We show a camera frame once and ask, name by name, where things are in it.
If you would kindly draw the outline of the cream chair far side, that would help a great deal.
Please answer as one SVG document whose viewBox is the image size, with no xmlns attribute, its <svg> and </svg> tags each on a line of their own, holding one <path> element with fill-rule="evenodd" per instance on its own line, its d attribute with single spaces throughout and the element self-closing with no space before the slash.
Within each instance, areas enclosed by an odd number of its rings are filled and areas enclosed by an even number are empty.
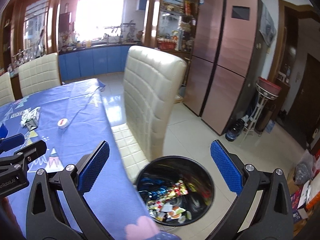
<svg viewBox="0 0 320 240">
<path fill-rule="evenodd" d="M 51 53 L 19 66 L 23 97 L 61 85 L 58 59 L 57 53 Z"/>
</svg>

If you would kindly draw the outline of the cream chair far left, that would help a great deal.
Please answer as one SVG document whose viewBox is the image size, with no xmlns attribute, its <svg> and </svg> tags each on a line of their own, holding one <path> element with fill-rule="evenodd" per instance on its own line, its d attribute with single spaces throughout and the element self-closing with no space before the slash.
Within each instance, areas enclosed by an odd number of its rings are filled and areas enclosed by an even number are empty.
<svg viewBox="0 0 320 240">
<path fill-rule="evenodd" d="M 11 85 L 11 78 L 8 72 L 0 77 L 0 106 L 15 101 L 14 93 Z"/>
</svg>

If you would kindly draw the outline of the dark water jug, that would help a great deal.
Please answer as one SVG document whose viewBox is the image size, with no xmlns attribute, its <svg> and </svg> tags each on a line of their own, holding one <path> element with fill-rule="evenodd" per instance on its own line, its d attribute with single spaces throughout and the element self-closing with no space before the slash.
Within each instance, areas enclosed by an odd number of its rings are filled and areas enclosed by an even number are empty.
<svg viewBox="0 0 320 240">
<path fill-rule="evenodd" d="M 245 121 L 238 119 L 233 126 L 225 133 L 225 139 L 233 142 L 242 132 L 245 126 Z"/>
</svg>

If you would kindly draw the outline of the blue kitchen cabinets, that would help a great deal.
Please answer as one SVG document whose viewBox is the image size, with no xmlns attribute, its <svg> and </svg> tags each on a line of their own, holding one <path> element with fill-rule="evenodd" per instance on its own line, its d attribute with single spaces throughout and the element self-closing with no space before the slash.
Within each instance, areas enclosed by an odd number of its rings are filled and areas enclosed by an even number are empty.
<svg viewBox="0 0 320 240">
<path fill-rule="evenodd" d="M 123 72 L 130 47 L 131 45 L 98 46 L 61 53 L 61 80 Z"/>
</svg>

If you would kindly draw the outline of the red basin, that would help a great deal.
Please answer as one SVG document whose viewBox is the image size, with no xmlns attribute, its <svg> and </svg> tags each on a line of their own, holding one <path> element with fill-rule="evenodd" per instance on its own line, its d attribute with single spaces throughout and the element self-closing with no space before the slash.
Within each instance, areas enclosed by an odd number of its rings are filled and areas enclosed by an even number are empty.
<svg viewBox="0 0 320 240">
<path fill-rule="evenodd" d="M 271 83 L 270 81 L 262 78 L 262 77 L 258 77 L 258 85 L 264 89 L 265 91 L 269 92 L 270 94 L 276 95 L 278 96 L 280 91 L 281 91 L 281 87 Z"/>
</svg>

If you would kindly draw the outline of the blue patterned tablecloth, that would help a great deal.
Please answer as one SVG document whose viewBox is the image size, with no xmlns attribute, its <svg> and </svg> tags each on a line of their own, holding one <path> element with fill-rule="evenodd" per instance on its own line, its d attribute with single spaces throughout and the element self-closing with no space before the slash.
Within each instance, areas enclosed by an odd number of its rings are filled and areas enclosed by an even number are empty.
<svg viewBox="0 0 320 240">
<path fill-rule="evenodd" d="M 29 164 L 29 181 L 41 168 L 61 171 L 92 153 L 102 141 L 108 142 L 110 156 L 92 189 L 84 194 L 97 219 L 114 239 L 175 239 L 159 230 L 127 177 L 103 105 L 103 88 L 98 79 L 89 79 L 37 92 L 3 105 L 1 123 L 10 136 L 23 134 L 26 145 L 38 140 L 47 145 L 46 154 Z M 41 107 L 39 125 L 28 131 L 20 124 L 22 112 L 36 107 Z M 63 118 L 69 125 L 59 129 L 57 122 Z"/>
</svg>

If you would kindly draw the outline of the green white milk carton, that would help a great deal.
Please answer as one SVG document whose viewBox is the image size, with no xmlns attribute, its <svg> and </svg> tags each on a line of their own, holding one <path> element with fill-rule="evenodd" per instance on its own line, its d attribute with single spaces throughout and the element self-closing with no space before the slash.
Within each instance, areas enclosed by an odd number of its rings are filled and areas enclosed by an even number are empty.
<svg viewBox="0 0 320 240">
<path fill-rule="evenodd" d="M 41 107 L 36 107 L 32 110 L 26 109 L 22 112 L 21 127 L 26 127 L 28 131 L 33 131 L 38 128 Z"/>
</svg>

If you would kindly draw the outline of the rose gold refrigerator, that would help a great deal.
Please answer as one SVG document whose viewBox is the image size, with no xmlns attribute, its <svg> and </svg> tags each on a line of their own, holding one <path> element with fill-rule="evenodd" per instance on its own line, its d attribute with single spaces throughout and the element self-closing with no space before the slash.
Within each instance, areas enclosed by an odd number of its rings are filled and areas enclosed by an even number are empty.
<svg viewBox="0 0 320 240">
<path fill-rule="evenodd" d="M 184 104 L 222 135 L 244 116 L 266 48 L 261 0 L 203 0 Z"/>
</svg>

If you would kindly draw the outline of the white red bottle cap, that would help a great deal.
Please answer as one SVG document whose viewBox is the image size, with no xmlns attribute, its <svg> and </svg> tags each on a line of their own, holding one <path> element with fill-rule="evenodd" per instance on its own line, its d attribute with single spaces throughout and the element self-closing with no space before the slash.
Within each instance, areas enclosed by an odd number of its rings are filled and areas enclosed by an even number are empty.
<svg viewBox="0 0 320 240">
<path fill-rule="evenodd" d="M 59 129 L 64 129 L 64 128 L 68 127 L 68 125 L 69 125 L 69 120 L 67 118 L 60 119 L 57 122 L 57 126 Z"/>
</svg>

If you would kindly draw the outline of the blue snack bag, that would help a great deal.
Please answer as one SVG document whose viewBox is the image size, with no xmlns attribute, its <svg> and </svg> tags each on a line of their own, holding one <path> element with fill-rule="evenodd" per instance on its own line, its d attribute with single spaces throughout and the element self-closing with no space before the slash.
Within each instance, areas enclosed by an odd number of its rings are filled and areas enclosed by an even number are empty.
<svg viewBox="0 0 320 240">
<path fill-rule="evenodd" d="M 172 184 L 170 180 L 144 177 L 138 182 L 137 190 L 142 199 L 147 202 L 166 194 Z"/>
</svg>

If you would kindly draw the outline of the red yellow snack wrapper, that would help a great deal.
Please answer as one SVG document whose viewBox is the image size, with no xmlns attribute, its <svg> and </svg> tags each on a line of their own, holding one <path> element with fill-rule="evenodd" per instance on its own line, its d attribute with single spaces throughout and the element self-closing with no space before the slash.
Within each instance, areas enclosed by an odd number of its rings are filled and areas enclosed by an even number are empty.
<svg viewBox="0 0 320 240">
<path fill-rule="evenodd" d="M 146 202 L 149 215 L 159 222 L 177 220 L 178 223 L 183 223 L 187 210 L 182 206 L 182 200 L 188 193 L 185 183 L 179 180 L 172 184 L 166 194 Z"/>
</svg>

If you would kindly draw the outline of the white metal plant stand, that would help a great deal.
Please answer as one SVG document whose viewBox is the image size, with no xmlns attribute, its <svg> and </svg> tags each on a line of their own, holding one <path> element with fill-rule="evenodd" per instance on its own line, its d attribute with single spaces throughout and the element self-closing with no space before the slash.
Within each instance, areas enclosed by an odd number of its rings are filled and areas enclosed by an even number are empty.
<svg viewBox="0 0 320 240">
<path fill-rule="evenodd" d="M 244 140 L 247 138 L 249 133 L 251 133 L 251 134 L 254 133 L 255 126 L 257 124 L 257 121 L 258 121 L 266 103 L 269 100 L 275 100 L 278 97 L 278 95 L 272 94 L 268 90 L 265 90 L 263 87 L 258 85 L 258 83 L 256 83 L 256 89 L 258 91 L 257 104 L 255 106 L 253 113 L 249 117 L 249 125 L 245 128 L 245 130 L 246 130 L 245 135 L 244 135 L 242 141 L 240 142 L 240 144 L 242 144 L 244 142 Z"/>
</svg>

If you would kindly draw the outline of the blue paper cup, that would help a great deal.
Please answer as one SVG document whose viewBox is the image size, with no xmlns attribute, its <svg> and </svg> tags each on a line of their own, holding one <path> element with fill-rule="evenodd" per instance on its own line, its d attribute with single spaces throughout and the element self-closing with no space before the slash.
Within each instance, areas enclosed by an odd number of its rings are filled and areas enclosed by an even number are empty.
<svg viewBox="0 0 320 240">
<path fill-rule="evenodd" d="M 8 129 L 6 128 L 5 124 L 1 124 L 0 126 L 0 139 L 6 138 L 8 135 Z"/>
</svg>

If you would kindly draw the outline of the dark wooden door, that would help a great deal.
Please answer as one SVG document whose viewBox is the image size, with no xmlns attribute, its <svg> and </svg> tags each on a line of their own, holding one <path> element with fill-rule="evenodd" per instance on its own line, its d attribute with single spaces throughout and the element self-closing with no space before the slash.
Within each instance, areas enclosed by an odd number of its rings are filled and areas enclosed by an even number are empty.
<svg viewBox="0 0 320 240">
<path fill-rule="evenodd" d="M 319 127 L 319 61 L 307 56 L 302 82 L 286 118 L 286 131 L 302 146 L 308 148 Z"/>
</svg>

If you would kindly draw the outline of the black trash bin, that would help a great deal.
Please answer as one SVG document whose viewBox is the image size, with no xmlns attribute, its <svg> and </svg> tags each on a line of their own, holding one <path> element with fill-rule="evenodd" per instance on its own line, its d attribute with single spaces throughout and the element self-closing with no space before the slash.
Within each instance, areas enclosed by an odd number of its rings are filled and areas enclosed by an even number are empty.
<svg viewBox="0 0 320 240">
<path fill-rule="evenodd" d="M 193 159 L 178 155 L 150 162 L 134 185 L 150 217 L 169 227 L 196 222 L 208 212 L 215 197 L 208 171 Z"/>
</svg>

